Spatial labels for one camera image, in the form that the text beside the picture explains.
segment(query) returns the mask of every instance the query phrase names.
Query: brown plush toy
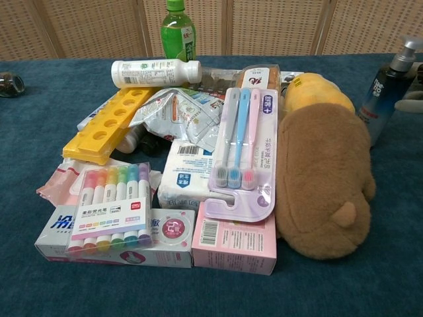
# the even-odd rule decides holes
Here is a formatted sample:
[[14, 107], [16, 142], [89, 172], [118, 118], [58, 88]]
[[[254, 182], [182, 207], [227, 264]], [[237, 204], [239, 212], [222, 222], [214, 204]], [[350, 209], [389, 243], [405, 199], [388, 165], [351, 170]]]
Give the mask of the brown plush toy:
[[282, 120], [275, 214], [293, 249], [323, 260], [364, 241], [375, 195], [369, 150], [364, 123], [339, 104], [313, 104]]

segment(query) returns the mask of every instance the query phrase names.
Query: woven screen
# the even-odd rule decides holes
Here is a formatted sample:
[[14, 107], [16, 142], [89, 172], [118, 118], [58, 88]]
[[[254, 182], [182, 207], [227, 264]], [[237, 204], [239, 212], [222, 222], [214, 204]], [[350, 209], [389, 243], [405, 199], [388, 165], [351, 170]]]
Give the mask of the woven screen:
[[234, 0], [233, 55], [309, 55], [323, 0]]
[[[149, 39], [153, 56], [164, 56], [160, 27], [167, 15], [165, 0], [144, 0]], [[222, 37], [221, 0], [185, 0], [185, 13], [191, 18], [197, 32], [197, 55], [221, 55]]]
[[66, 57], [145, 55], [132, 0], [42, 0]]
[[53, 56], [21, 0], [0, 0], [0, 59], [46, 59]]
[[401, 34], [423, 35], [423, 0], [338, 0], [321, 51], [396, 53]]

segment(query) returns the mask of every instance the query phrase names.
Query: silver pump nozzle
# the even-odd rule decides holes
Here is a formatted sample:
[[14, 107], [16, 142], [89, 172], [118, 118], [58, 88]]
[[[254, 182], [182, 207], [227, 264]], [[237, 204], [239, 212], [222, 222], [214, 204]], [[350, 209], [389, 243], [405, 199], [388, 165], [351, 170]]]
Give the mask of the silver pump nozzle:
[[407, 72], [416, 60], [414, 51], [423, 49], [423, 38], [409, 35], [402, 35], [401, 38], [404, 42], [404, 48], [395, 55], [389, 67], [395, 71]]

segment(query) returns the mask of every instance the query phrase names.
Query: highlighter pen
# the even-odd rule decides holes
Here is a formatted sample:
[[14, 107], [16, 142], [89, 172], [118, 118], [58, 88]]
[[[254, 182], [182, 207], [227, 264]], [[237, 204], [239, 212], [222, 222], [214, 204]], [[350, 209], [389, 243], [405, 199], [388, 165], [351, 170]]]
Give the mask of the highlighter pen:
[[[126, 184], [126, 199], [138, 198], [138, 165], [131, 164], [128, 167], [128, 183]], [[132, 230], [124, 233], [126, 246], [136, 246], [138, 231]]]
[[[120, 167], [118, 171], [118, 185], [116, 186], [116, 201], [126, 199], [126, 179], [127, 179], [127, 168], [125, 166]], [[112, 248], [121, 249], [125, 246], [124, 234], [114, 233], [112, 234]]]
[[[106, 175], [107, 171], [105, 169], [101, 169], [96, 171], [97, 179], [96, 179], [96, 186], [94, 189], [93, 194], [93, 204], [95, 203], [102, 203], [103, 201], [103, 194], [104, 194], [104, 183], [106, 182]], [[84, 240], [84, 249], [86, 253], [93, 254], [96, 252], [96, 237], [86, 238]]]
[[[83, 189], [81, 192], [79, 206], [90, 205], [93, 202], [94, 188], [96, 184], [96, 172], [88, 171], [84, 179]], [[82, 251], [84, 240], [70, 240], [67, 246], [68, 252]]]
[[138, 230], [138, 243], [148, 246], [151, 244], [150, 237], [150, 210], [151, 195], [149, 183], [149, 167], [145, 163], [139, 165], [138, 197], [145, 197], [145, 229]]
[[[116, 200], [116, 183], [118, 182], [118, 169], [111, 167], [107, 171], [106, 185], [104, 187], [104, 195], [102, 197], [103, 203]], [[100, 252], [106, 252], [110, 247], [112, 235], [106, 234], [98, 236], [96, 239], [96, 246]]]

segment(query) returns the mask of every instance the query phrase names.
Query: green bottle cap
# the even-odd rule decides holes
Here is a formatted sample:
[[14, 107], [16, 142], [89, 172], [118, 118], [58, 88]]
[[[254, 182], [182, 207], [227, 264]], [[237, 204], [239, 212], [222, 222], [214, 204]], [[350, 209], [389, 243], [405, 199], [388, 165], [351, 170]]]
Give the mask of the green bottle cap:
[[167, 0], [167, 9], [169, 11], [185, 10], [184, 0]]

